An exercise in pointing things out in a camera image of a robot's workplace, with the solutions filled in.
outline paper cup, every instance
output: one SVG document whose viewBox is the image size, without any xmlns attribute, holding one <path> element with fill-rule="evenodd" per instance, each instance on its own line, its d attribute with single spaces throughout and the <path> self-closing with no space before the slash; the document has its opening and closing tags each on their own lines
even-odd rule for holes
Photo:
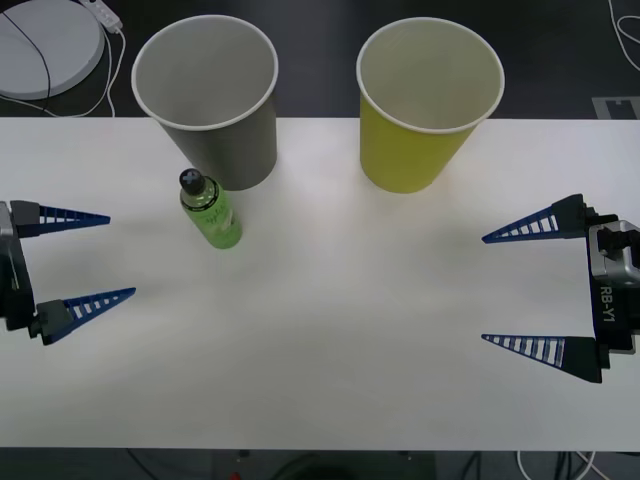
<svg viewBox="0 0 640 480">
<path fill-rule="evenodd" d="M 431 184 L 504 92 L 491 46 L 437 18 L 378 30 L 360 50 L 356 74 L 362 168 L 373 183 L 399 193 Z"/>
<path fill-rule="evenodd" d="M 276 162 L 277 77 L 278 57 L 264 33 L 244 20 L 203 15 L 151 37 L 131 86 L 196 168 L 227 190 L 243 190 Z"/>
</svg>

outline white cable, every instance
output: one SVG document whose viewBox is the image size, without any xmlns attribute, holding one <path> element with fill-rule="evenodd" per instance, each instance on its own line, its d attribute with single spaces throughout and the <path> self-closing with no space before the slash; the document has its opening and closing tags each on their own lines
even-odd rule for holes
<svg viewBox="0 0 640 480">
<path fill-rule="evenodd" d="M 589 473 L 589 470 L 591 470 L 592 468 L 594 468 L 594 472 L 595 472 L 595 467 L 593 466 L 593 459 L 596 457 L 596 452 L 591 452 L 591 455 L 589 456 L 588 459 L 586 457 L 582 457 L 582 454 L 580 452 L 578 452 L 578 455 L 580 455 L 581 458 L 583 458 L 584 461 L 587 462 L 587 466 L 580 473 L 580 475 L 578 475 L 573 480 L 582 480 L 587 475 L 587 473 Z M 520 469 L 520 473 L 525 478 L 525 480 L 532 480 L 531 477 L 527 475 L 527 472 L 524 471 L 524 467 L 522 466 L 522 452 L 520 450 L 516 452 L 516 460 L 518 461 L 518 468 Z"/>
<path fill-rule="evenodd" d="M 120 72 L 120 65 L 122 64 L 122 59 L 124 58 L 124 51 L 127 48 L 127 40 L 124 37 L 124 33 L 122 33 L 122 30 L 116 27 L 116 33 L 122 37 L 122 50 L 120 51 L 120 58 L 118 58 L 118 64 L 116 65 L 116 70 L 115 72 L 113 72 L 113 78 L 111 79 L 111 82 L 109 82 L 109 85 L 107 86 L 107 101 L 109 102 L 109 106 L 111 107 L 112 117 L 116 116 L 116 109 L 113 106 L 113 102 L 111 101 L 111 87 L 113 87 L 113 84 L 115 83 L 116 78 L 118 78 L 118 73 Z"/>
<path fill-rule="evenodd" d="M 629 63 L 631 65 L 633 65 L 633 68 L 635 68 L 636 70 L 638 70 L 640 72 L 640 67 L 636 63 L 634 63 L 633 60 L 631 60 L 631 57 L 627 53 L 627 49 L 624 48 L 624 43 L 622 43 L 622 38 L 620 37 L 620 34 L 622 33 L 629 40 L 632 40 L 632 41 L 640 44 L 640 40 L 638 40 L 637 38 L 632 37 L 631 35 L 629 35 L 627 32 L 625 32 L 622 29 L 622 26 L 620 25 L 620 22 L 622 22 L 622 20 L 625 20 L 625 19 L 640 20 L 640 17 L 636 17 L 636 16 L 633 16 L 633 15 L 625 15 L 624 17 L 620 17 L 618 19 L 618 21 L 616 22 L 615 15 L 613 14 L 613 2 L 612 2 L 612 0 L 609 0 L 609 12 L 611 13 L 611 23 L 613 24 L 613 31 L 616 32 L 616 37 L 618 37 L 618 43 L 620 44 L 620 48 L 622 48 L 622 53 L 624 53 L 624 56 L 627 58 Z"/>
<path fill-rule="evenodd" d="M 576 452 L 578 454 L 578 456 L 584 460 L 585 462 L 588 462 L 589 459 L 587 457 L 585 457 L 582 452 Z M 591 464 L 591 470 L 593 470 L 594 472 L 596 472 L 598 475 L 600 475 L 600 478 L 602 478 L 603 480 L 611 480 L 609 477 L 607 477 L 604 473 L 602 473 L 600 470 L 598 470 L 598 467 L 596 467 L 595 465 Z"/>
<path fill-rule="evenodd" d="M 115 75 L 118 74 L 118 69 L 120 68 L 120 62 L 122 62 L 122 57 L 124 56 L 124 48 L 122 49 L 122 52 L 120 52 L 120 60 L 118 61 L 118 68 L 116 69 L 116 73 L 113 77 L 113 80 L 111 79 L 111 65 L 112 65 L 112 55 L 111 55 L 111 42 L 109 41 L 109 35 L 107 35 L 107 32 L 102 29 L 102 34 L 104 35 L 105 40 L 107 41 L 107 52 L 109 54 L 109 69 L 107 71 L 107 83 L 104 86 L 104 91 L 102 92 L 102 95 L 100 96 L 100 99 L 97 101 L 97 103 L 91 107 L 91 109 L 87 110 L 84 113 L 79 113 L 77 115 L 56 115 L 55 113 L 51 112 L 50 110 L 44 110 L 44 113 L 46 113 L 47 115 L 50 115 L 52 117 L 56 117 L 56 118 L 79 118 L 79 117 L 84 117 L 89 115 L 91 112 L 93 112 L 96 108 L 98 108 L 98 106 L 102 103 L 102 100 L 104 100 L 105 95 L 109 98 L 109 90 L 111 89 L 111 85 L 113 84 L 113 80 L 115 80 Z M 42 107 L 39 107 L 37 105 L 34 105 L 33 103 L 29 103 L 29 102 L 23 102 L 22 100 L 17 100 L 15 98 L 9 98 L 9 97 L 5 97 L 3 95 L 0 95 L 0 99 L 5 100 L 7 102 L 11 102 L 11 103 L 17 103 L 19 105 L 24 105 L 25 107 L 31 107 L 31 108 L 35 108 L 37 110 L 42 110 Z M 113 103 L 111 103 L 111 98 L 109 98 L 109 105 L 111 107 L 111 116 L 115 117 L 116 113 L 115 113 L 115 109 L 113 108 Z"/>
</svg>

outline bottle cap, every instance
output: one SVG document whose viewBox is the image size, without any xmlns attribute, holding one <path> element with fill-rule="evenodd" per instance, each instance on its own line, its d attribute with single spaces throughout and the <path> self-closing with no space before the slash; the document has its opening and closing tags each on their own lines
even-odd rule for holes
<svg viewBox="0 0 640 480">
<path fill-rule="evenodd" d="M 205 180 L 198 170 L 187 168 L 180 174 L 180 185 L 189 195 L 199 195 L 205 188 Z"/>
</svg>

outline gray paper cup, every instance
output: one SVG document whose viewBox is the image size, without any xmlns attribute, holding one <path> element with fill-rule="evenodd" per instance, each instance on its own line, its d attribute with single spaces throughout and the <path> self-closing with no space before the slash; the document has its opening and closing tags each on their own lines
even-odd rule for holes
<svg viewBox="0 0 640 480">
<path fill-rule="evenodd" d="M 227 190 L 264 180 L 276 158 L 273 44 L 244 20 L 176 22 L 142 47 L 131 73 L 138 104 L 189 161 Z"/>
</svg>

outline yellow paper cup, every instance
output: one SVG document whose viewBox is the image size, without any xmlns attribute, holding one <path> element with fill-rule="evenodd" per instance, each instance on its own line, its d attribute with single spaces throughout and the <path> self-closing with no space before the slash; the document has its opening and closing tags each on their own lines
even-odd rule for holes
<svg viewBox="0 0 640 480">
<path fill-rule="evenodd" d="M 437 18 L 378 30 L 360 50 L 356 75 L 362 168 L 380 188 L 398 193 L 431 184 L 504 92 L 493 48 Z"/>
</svg>

